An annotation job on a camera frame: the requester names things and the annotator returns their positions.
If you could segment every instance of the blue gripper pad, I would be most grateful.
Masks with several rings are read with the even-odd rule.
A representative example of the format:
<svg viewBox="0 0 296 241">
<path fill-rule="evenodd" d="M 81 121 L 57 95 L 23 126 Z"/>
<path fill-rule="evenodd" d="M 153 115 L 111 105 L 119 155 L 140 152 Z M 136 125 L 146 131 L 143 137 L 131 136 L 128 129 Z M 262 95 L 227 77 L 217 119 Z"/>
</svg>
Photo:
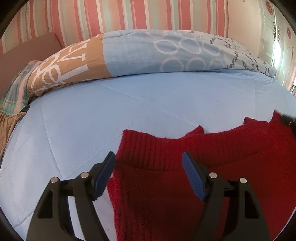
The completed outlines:
<svg viewBox="0 0 296 241">
<path fill-rule="evenodd" d="M 103 192 L 107 186 L 107 183 L 111 177 L 111 174 L 115 168 L 116 158 L 113 152 L 109 152 L 107 157 L 102 163 L 95 164 L 90 170 L 90 174 L 97 174 L 97 177 L 94 179 L 94 190 L 92 193 L 93 200 L 97 200 L 98 197 L 103 195 Z"/>
<path fill-rule="evenodd" d="M 201 170 L 200 173 L 198 172 L 197 163 L 188 152 L 184 152 L 182 155 L 182 165 L 195 196 L 199 197 L 201 201 L 204 201 L 207 197 L 205 192 L 206 176 L 202 174 Z"/>
</svg>

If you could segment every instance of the wall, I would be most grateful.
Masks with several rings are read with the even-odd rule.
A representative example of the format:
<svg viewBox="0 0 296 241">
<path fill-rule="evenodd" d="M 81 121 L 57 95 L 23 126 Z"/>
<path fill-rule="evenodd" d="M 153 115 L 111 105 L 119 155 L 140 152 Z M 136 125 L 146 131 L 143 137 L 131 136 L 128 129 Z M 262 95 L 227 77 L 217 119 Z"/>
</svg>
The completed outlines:
<svg viewBox="0 0 296 241">
<path fill-rule="evenodd" d="M 259 54 L 261 19 L 258 0 L 228 0 L 228 37 Z"/>
<path fill-rule="evenodd" d="M 126 28 L 227 36 L 227 20 L 227 0 L 29 0 L 0 39 L 0 54 L 48 32 L 63 47 Z"/>
</svg>

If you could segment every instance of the flower decal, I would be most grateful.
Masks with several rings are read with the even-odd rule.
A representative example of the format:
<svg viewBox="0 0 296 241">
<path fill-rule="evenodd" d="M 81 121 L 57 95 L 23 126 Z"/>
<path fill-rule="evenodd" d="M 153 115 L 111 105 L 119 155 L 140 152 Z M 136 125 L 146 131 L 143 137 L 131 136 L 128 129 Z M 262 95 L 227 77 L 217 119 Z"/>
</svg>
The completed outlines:
<svg viewBox="0 0 296 241">
<path fill-rule="evenodd" d="M 288 33 L 289 39 L 291 39 L 292 38 L 292 35 L 291 35 L 291 30 L 289 28 L 287 28 L 287 33 Z"/>
<path fill-rule="evenodd" d="M 272 9 L 272 5 L 270 4 L 270 2 L 268 0 L 266 0 L 266 7 L 267 7 L 267 10 L 268 12 L 273 15 L 274 13 L 274 10 Z"/>
</svg>

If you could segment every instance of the red sweater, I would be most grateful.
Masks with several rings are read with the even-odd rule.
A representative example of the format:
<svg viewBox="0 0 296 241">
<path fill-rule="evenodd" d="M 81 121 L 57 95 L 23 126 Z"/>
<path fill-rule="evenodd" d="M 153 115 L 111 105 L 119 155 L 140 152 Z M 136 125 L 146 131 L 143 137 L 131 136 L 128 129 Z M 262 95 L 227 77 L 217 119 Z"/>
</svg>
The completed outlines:
<svg viewBox="0 0 296 241">
<path fill-rule="evenodd" d="M 190 239 L 204 203 L 183 170 L 184 151 L 224 179 L 247 178 L 274 240 L 296 206 L 296 138 L 279 118 L 277 113 L 270 123 L 245 118 L 244 125 L 215 134 L 204 134 L 199 126 L 179 139 L 125 130 L 107 186 L 117 240 Z M 223 231 L 227 201 L 216 237 Z"/>
</svg>

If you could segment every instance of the bedspread seam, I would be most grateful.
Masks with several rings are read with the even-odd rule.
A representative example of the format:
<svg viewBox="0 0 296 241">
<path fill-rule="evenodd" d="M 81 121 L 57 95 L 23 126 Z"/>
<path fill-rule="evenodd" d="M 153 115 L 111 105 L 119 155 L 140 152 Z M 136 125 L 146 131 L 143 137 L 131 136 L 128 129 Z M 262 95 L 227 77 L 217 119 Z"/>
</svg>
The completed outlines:
<svg viewBox="0 0 296 241">
<path fill-rule="evenodd" d="M 16 227 L 22 225 L 27 220 L 27 218 L 30 217 L 34 213 L 34 211 L 35 211 L 35 209 L 33 209 L 33 211 L 31 211 L 30 214 L 27 215 L 18 225 L 13 226 L 13 228 L 15 229 Z"/>
<path fill-rule="evenodd" d="M 57 161 L 56 161 L 56 159 L 55 159 L 55 157 L 54 157 L 54 153 L 53 153 L 53 151 L 52 151 L 52 147 L 51 147 L 50 142 L 49 142 L 49 139 L 48 139 L 48 134 L 47 134 L 47 130 L 46 130 L 46 126 L 45 126 L 45 120 L 44 120 L 44 114 L 43 114 L 43 109 L 42 109 L 42 97 L 41 97 L 41 113 L 42 113 L 43 124 L 44 124 L 44 130 L 45 130 L 46 137 L 47 137 L 47 140 L 48 140 L 48 145 L 49 145 L 49 148 L 50 148 L 50 152 L 51 152 L 51 154 L 52 154 L 52 157 L 54 158 L 54 162 L 55 162 L 55 164 L 57 165 L 57 169 L 58 169 L 58 171 L 59 171 L 61 177 L 63 177 L 63 175 L 62 175 L 62 173 L 61 173 L 61 170 L 59 169 L 59 165 L 57 164 Z"/>
<path fill-rule="evenodd" d="M 12 204 L 13 204 L 14 209 L 17 210 L 16 205 L 15 205 L 15 201 L 14 201 L 15 198 L 14 198 L 14 195 L 13 195 L 13 188 L 12 188 L 12 182 L 11 182 L 10 171 L 8 172 L 8 174 L 9 174 L 9 183 L 10 183 L 10 188 L 11 188 L 11 195 L 12 195 L 12 198 L 13 198 L 13 200 L 12 200 Z M 18 213 L 16 213 L 16 215 L 17 215 L 17 219 L 18 219 L 18 221 L 19 221 L 19 223 L 20 223 L 20 218 L 19 218 Z"/>
<path fill-rule="evenodd" d="M 2 175 L 2 173 L 6 170 L 6 168 L 7 167 L 9 167 L 10 166 L 10 164 L 7 164 L 7 166 L 6 167 L 4 167 L 4 169 L 2 170 L 2 172 L 0 173 L 0 176 Z"/>
<path fill-rule="evenodd" d="M 122 94 L 122 95 L 124 95 L 124 96 L 130 97 L 130 98 L 132 98 L 132 99 L 134 99 L 134 100 L 140 101 L 140 102 L 142 102 L 142 103 L 144 103 L 144 104 L 146 104 L 146 105 L 148 105 L 148 106 L 150 106 L 150 107 L 152 107 L 152 108 L 154 108 L 154 109 L 157 109 L 157 110 L 159 110 L 159 111 L 161 111 L 161 112 L 163 112 L 163 113 L 165 113 L 165 114 L 167 114 L 167 115 L 173 117 L 173 118 L 176 118 L 176 119 L 178 119 L 178 120 L 180 120 L 180 121 L 183 121 L 183 122 L 185 122 L 185 123 L 188 124 L 188 125 L 191 125 L 191 126 L 193 126 L 193 127 L 196 127 L 195 125 L 192 125 L 191 123 L 188 123 L 187 121 L 184 121 L 184 120 L 182 120 L 182 119 L 180 119 L 180 118 L 178 118 L 178 117 L 176 117 L 176 116 L 173 116 L 172 114 L 169 114 L 169 113 L 165 112 L 164 110 L 158 109 L 158 108 L 156 108 L 155 106 L 152 106 L 152 105 L 150 105 L 150 104 L 148 104 L 148 103 L 146 103 L 146 102 L 144 102 L 144 101 L 142 101 L 142 100 L 139 100 L 139 99 L 137 99 L 137 98 L 135 98 L 135 97 L 132 97 L 132 96 L 126 95 L 126 94 L 121 93 L 121 92 L 119 92 L 119 91 L 117 91 L 117 90 L 111 89 L 111 88 L 109 88 L 109 87 L 107 87 L 107 86 L 104 86 L 104 85 L 102 85 L 102 84 L 100 84 L 100 83 L 97 83 L 97 84 L 99 84 L 99 85 L 101 85 L 101 86 L 103 86 L 103 87 L 105 87 L 105 88 L 107 88 L 107 89 L 113 90 L 113 91 L 115 91 L 115 92 L 117 92 L 117 93 L 119 93 L 119 94 Z"/>
<path fill-rule="evenodd" d="M 129 129 L 133 123 L 139 119 L 139 117 L 135 117 L 127 126 L 127 128 Z M 106 150 L 112 143 L 114 143 L 118 138 L 120 138 L 122 136 L 122 134 L 118 135 L 112 142 L 110 142 L 103 150 L 101 150 L 99 153 L 97 153 L 94 157 L 92 157 L 88 162 L 86 162 L 84 165 L 82 165 L 81 167 L 79 167 L 76 171 L 74 171 L 71 175 L 73 175 L 75 172 L 77 172 L 79 169 L 85 167 L 88 163 L 90 163 L 93 159 L 95 159 L 98 155 L 100 155 L 104 150 Z"/>
</svg>

